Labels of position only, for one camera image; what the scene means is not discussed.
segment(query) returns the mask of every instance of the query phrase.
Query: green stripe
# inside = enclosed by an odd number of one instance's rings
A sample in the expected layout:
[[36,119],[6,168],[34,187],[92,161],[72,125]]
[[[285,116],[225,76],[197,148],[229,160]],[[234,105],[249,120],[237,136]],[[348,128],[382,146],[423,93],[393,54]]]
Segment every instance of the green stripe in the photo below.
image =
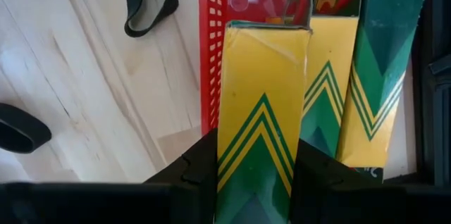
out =
[[274,137],[274,134],[271,132],[271,129],[269,127],[269,123],[268,120],[266,119],[266,117],[263,119],[263,124],[265,125],[265,128],[268,130],[269,133],[269,138],[271,139],[271,141],[273,142],[273,146],[274,149],[276,150],[277,153],[277,157],[279,158],[280,163],[282,163],[282,167],[283,170],[285,171],[285,176],[288,178],[288,182],[291,184],[293,182],[292,176],[290,171],[288,170],[287,164],[285,163],[283,156],[282,156],[282,152],[280,151],[280,149],[278,148],[276,139]]
[[[228,148],[226,149],[225,153],[222,155],[222,157],[220,158],[220,160],[218,161],[218,164],[221,165],[224,160],[226,159],[227,155],[230,154],[231,149],[233,148],[233,146],[237,143],[238,139],[241,137],[242,133],[245,131],[245,129],[247,128],[247,126],[250,124],[250,121],[253,119],[253,117],[255,116],[256,112],[259,110],[259,107],[261,105],[265,105],[266,110],[268,111],[268,114],[270,116],[271,122],[274,124],[274,127],[276,129],[276,132],[278,133],[278,137],[280,139],[280,143],[282,144],[282,148],[285,151],[285,154],[288,158],[288,163],[291,165],[291,167],[295,166],[295,163],[290,155],[290,151],[288,150],[288,146],[285,142],[285,139],[282,135],[282,132],[280,131],[280,127],[279,124],[277,123],[276,117],[274,115],[274,112],[271,108],[271,105],[269,104],[269,100],[268,97],[266,96],[266,94],[263,94],[260,98],[260,100],[257,102],[257,105],[252,109],[252,112],[250,113],[249,117],[246,119],[245,124],[240,128],[238,134],[234,137],[233,141],[230,143],[230,145],[228,146]],[[262,113],[259,118],[257,119],[257,121],[255,122],[255,124],[252,126],[251,130],[247,133],[245,139],[243,140],[243,142],[241,143],[241,145],[238,147],[237,151],[233,154],[233,156],[230,158],[229,162],[226,164],[226,166],[224,167],[224,169],[222,170],[222,172],[219,174],[219,180],[224,176],[224,174],[226,173],[226,171],[229,169],[229,167],[232,165],[232,163],[235,161],[235,159],[237,158],[238,154],[240,154],[240,152],[242,151],[242,149],[244,148],[244,146],[246,145],[246,143],[249,141],[249,138],[252,136],[252,134],[255,132],[255,130],[257,129],[258,125],[261,122],[266,122],[265,124],[265,128],[268,131],[268,134],[271,137],[271,141],[274,144],[274,149],[276,149],[276,152],[278,153],[278,157],[280,159],[280,162],[283,164],[284,166],[284,170],[285,172],[288,170],[288,168],[286,167],[286,163],[284,162],[284,159],[281,158],[281,150],[278,148],[277,143],[275,143],[275,137],[272,133],[271,128],[269,127],[269,123],[268,120],[266,118],[266,116],[264,115],[264,113]]]
[[300,138],[335,157],[339,134],[340,123],[328,95],[323,91],[303,117]]
[[307,96],[310,95],[310,91],[313,89],[313,87],[315,86],[316,82],[318,82],[318,80],[320,79],[320,76],[324,73],[324,71],[327,69],[327,67],[330,67],[330,62],[329,61],[327,61],[327,63],[323,67],[323,69],[321,69],[321,72],[319,72],[318,76],[316,76],[315,80],[313,81],[313,83],[308,88],[307,92],[305,92],[304,98],[306,98]]
[[[324,75],[324,77],[321,78],[321,75],[324,73],[325,70],[327,70],[327,68],[329,68],[329,73],[326,73]],[[321,82],[318,85],[316,85],[316,83],[320,79],[321,79]],[[304,102],[304,108],[306,108],[310,104],[310,102],[313,100],[314,95],[319,90],[321,85],[324,83],[324,80],[327,80],[327,83],[328,83],[328,85],[330,87],[330,90],[332,92],[332,97],[334,99],[334,102],[335,102],[335,105],[337,107],[338,113],[340,114],[340,116],[342,116],[343,115],[344,102],[343,102],[343,98],[342,98],[342,96],[340,94],[340,88],[338,87],[337,79],[335,78],[335,74],[333,73],[332,66],[330,65],[330,61],[328,61],[325,64],[325,66],[323,67],[321,72],[318,74],[318,76],[313,81],[313,83],[311,84],[311,86],[307,90],[306,94],[304,95],[304,98],[307,99]]]
[[330,79],[329,79],[328,75],[327,75],[326,77],[323,77],[323,79],[321,80],[321,82],[316,86],[316,88],[315,88],[315,90],[314,90],[314,93],[313,93],[313,94],[305,101],[305,103],[304,103],[304,108],[306,108],[306,107],[309,105],[309,103],[312,101],[313,97],[314,97],[315,94],[318,92],[319,88],[321,87],[321,85],[324,83],[325,80],[327,81],[327,83],[328,83],[328,85],[329,85],[329,87],[330,87],[330,90],[332,91],[332,99],[333,99],[333,102],[335,103],[335,106],[336,106],[337,109],[338,109],[338,114],[339,114],[340,116],[342,116],[342,115],[343,115],[342,108],[341,108],[342,104],[340,104],[339,101],[337,100],[337,97],[336,97],[336,95],[335,95],[335,91],[334,91],[334,89],[333,89],[332,84],[330,83]]
[[241,145],[239,146],[239,148],[237,149],[237,151],[233,154],[231,160],[227,163],[227,165],[224,167],[224,169],[221,171],[221,173],[218,176],[218,179],[221,180],[223,178],[223,176],[225,175],[225,173],[227,172],[227,170],[232,166],[233,162],[236,160],[236,158],[238,157],[238,155],[242,152],[242,150],[244,149],[244,147],[246,146],[246,144],[248,143],[250,137],[255,133],[255,131],[257,130],[258,126],[260,125],[260,123],[263,123],[266,131],[268,132],[269,138],[271,139],[271,142],[273,144],[274,149],[276,150],[276,154],[277,157],[279,159],[279,161],[282,163],[282,167],[283,170],[285,171],[285,176],[288,178],[288,181],[291,183],[292,182],[292,177],[290,172],[288,171],[288,167],[286,165],[286,163],[283,160],[283,156],[282,153],[280,151],[280,149],[278,148],[276,139],[274,137],[274,134],[271,131],[271,128],[269,127],[269,123],[268,123],[268,119],[266,119],[266,116],[264,115],[264,113],[262,113],[259,118],[257,119],[257,121],[255,122],[255,124],[252,126],[251,130],[247,133],[245,139],[243,140],[243,142],[241,143]]
[[[388,108],[388,109],[385,111],[385,113],[383,114],[383,119],[382,119],[382,121],[384,121],[384,120],[387,118],[388,114],[390,113],[391,108],[395,105],[396,101],[400,98],[400,95],[401,95],[401,89],[402,89],[402,88],[399,88],[399,89],[398,89],[397,94],[394,95],[395,98],[393,98],[393,99],[391,100],[390,108]],[[374,135],[375,135],[376,132],[379,130],[379,128],[382,126],[382,124],[383,124],[383,122],[379,123],[379,124],[376,126],[376,129],[374,130],[374,133],[372,134],[370,140],[373,139]]]
[[[352,84],[353,84],[354,88],[356,89],[356,93],[357,93],[357,95],[358,95],[358,97],[359,97],[360,104],[362,105],[362,107],[363,107],[363,109],[364,109],[364,111],[365,111],[366,118],[368,119],[368,124],[370,125],[370,128],[371,128],[371,130],[372,130],[372,129],[374,129],[375,125],[379,122],[379,120],[382,118],[382,116],[380,116],[374,123],[371,122],[371,118],[370,118],[370,116],[369,116],[369,112],[371,112],[371,111],[367,111],[367,109],[365,108],[365,105],[364,105],[364,102],[363,102],[363,97],[362,97],[362,95],[361,95],[359,89],[357,88],[357,82],[355,81],[354,75],[351,77],[351,81],[352,81]],[[394,90],[395,90],[395,93],[396,93],[399,89],[401,89],[401,88],[402,88],[402,84],[399,84],[399,85],[396,87],[396,89],[394,89]],[[388,103],[391,103],[391,102],[392,102],[392,99],[394,98],[394,96],[395,96],[395,95],[392,95],[392,96],[391,96],[391,98],[388,100]],[[386,109],[389,109],[389,110],[390,110],[390,109],[391,109],[390,105],[387,105],[387,106],[382,110],[382,113],[385,113],[385,110],[386,110]]]
[[359,105],[358,105],[358,102],[357,102],[356,96],[355,96],[356,94],[354,93],[354,91],[355,91],[355,88],[351,87],[352,100],[354,101],[354,104],[355,104],[355,106],[357,108],[357,112],[359,113],[360,121],[362,122],[362,124],[364,126],[364,129],[365,129],[365,132],[366,132],[366,136],[371,140],[373,137],[371,136],[371,133],[368,131],[368,127],[366,126],[366,123],[365,123],[362,111],[359,108]]
[[257,111],[259,110],[261,104],[263,103],[263,98],[264,96],[266,96],[265,94],[263,94],[262,97],[260,97],[260,100],[257,102],[256,106],[252,109],[251,113],[249,114],[249,116],[246,118],[246,121],[244,122],[244,124],[242,125],[242,127],[240,128],[240,130],[238,131],[238,133],[236,134],[236,136],[233,138],[232,142],[228,145],[227,149],[225,150],[224,154],[219,158],[218,160],[218,166],[221,166],[222,163],[224,162],[224,160],[226,159],[227,155],[230,153],[230,151],[232,151],[233,146],[235,146],[237,144],[237,141],[239,140],[239,138],[241,137],[241,135],[245,132],[247,126],[251,123],[251,120],[255,117],[255,114],[257,113]]
[[247,133],[245,139],[241,142],[240,146],[238,147],[237,151],[232,155],[232,158],[229,160],[229,162],[225,165],[224,169],[219,173],[218,175],[218,181],[221,180],[224,176],[224,174],[227,172],[227,170],[230,168],[230,166],[233,164],[233,161],[237,158],[238,154],[241,153],[242,149],[246,146],[246,143],[249,141],[250,137],[254,134],[255,130],[258,128],[262,120],[264,119],[264,114],[262,113],[255,124],[252,126],[251,130]]
[[273,123],[274,128],[276,129],[277,136],[280,139],[280,143],[282,144],[283,151],[285,152],[285,154],[286,154],[286,156],[288,158],[288,163],[290,164],[290,166],[294,167],[295,166],[295,162],[291,158],[291,154],[290,154],[290,150],[288,149],[287,142],[285,141],[285,138],[283,137],[282,130],[280,130],[280,126],[279,126],[279,124],[277,122],[276,116],[274,115],[274,111],[271,108],[271,105],[269,105],[268,97],[266,97],[266,94],[264,94],[263,97],[264,97],[263,102],[266,104],[266,108],[267,108],[268,113],[269,113],[269,118],[271,119],[271,122]]
[[386,117],[388,116],[390,110],[395,105],[395,102],[397,101],[397,99],[400,97],[402,84],[399,84],[396,87],[395,93],[388,100],[387,106],[382,110],[382,115],[373,124],[371,122],[371,120],[369,119],[369,117],[368,117],[368,111],[365,108],[364,103],[362,101],[362,96],[361,96],[359,90],[357,89],[357,83],[355,82],[354,76],[351,77],[351,82],[352,82],[352,86],[353,86],[352,91],[351,91],[352,99],[353,99],[353,101],[355,103],[355,106],[356,106],[357,111],[359,113],[360,119],[361,119],[361,121],[363,123],[363,126],[365,128],[366,135],[371,140],[371,139],[373,139],[374,135],[378,132],[380,126],[383,124],[383,121],[386,119]]

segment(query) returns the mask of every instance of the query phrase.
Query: red plastic basket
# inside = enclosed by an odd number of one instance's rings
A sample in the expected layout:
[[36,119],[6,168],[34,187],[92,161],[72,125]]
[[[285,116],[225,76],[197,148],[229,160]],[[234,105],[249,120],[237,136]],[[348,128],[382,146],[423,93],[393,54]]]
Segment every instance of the red plastic basket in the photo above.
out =
[[225,24],[254,20],[227,12],[228,0],[199,0],[202,134],[218,125],[221,93],[221,57]]

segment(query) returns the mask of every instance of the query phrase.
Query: light wood surface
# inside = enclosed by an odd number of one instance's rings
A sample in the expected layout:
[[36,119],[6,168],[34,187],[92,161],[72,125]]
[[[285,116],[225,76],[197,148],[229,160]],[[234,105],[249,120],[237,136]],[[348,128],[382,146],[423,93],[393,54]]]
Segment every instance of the light wood surface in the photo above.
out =
[[[145,2],[150,19],[163,0]],[[0,102],[53,133],[32,154],[0,149],[0,182],[142,182],[194,144],[198,15],[198,0],[180,0],[174,15],[133,39],[123,31],[125,0],[0,0]],[[400,132],[413,131],[398,117]],[[406,133],[395,138],[405,152]]]

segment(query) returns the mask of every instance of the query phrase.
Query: green chevron pattern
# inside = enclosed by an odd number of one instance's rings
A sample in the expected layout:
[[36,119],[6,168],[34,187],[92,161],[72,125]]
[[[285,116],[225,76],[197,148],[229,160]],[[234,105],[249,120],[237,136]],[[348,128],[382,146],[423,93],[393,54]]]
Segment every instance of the green chevron pattern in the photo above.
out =
[[364,2],[350,94],[371,141],[400,97],[423,0]]
[[304,100],[299,137],[323,153],[335,157],[344,101],[330,61],[309,86]]
[[[233,147],[243,137],[244,140],[233,153]],[[276,138],[280,139],[282,148],[279,148]],[[249,147],[248,144],[252,145],[247,153],[243,153],[244,149]],[[276,155],[270,154],[269,149],[275,149]],[[244,154],[241,161],[238,158],[240,154]],[[234,162],[238,162],[237,168],[227,178],[226,173]],[[277,168],[276,162],[283,168]],[[218,166],[222,165],[225,165],[225,168],[218,174],[218,183],[221,184],[224,179],[226,181],[224,186],[218,189],[216,223],[247,223],[243,218],[260,214],[262,211],[266,213],[268,218],[265,219],[270,223],[287,223],[294,161],[265,94],[258,100],[219,158]],[[283,180],[289,182],[288,188]],[[244,207],[255,212],[241,214]]]

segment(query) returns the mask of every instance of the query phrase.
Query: green and yellow box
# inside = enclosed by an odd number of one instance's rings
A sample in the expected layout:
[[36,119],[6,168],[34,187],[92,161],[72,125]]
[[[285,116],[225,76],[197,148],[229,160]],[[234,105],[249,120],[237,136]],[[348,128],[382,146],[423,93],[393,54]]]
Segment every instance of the green and yellow box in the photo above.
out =
[[335,157],[361,0],[314,0],[300,138]]
[[383,167],[423,0],[363,0],[336,159]]
[[299,26],[226,28],[216,223],[288,222],[310,36]]

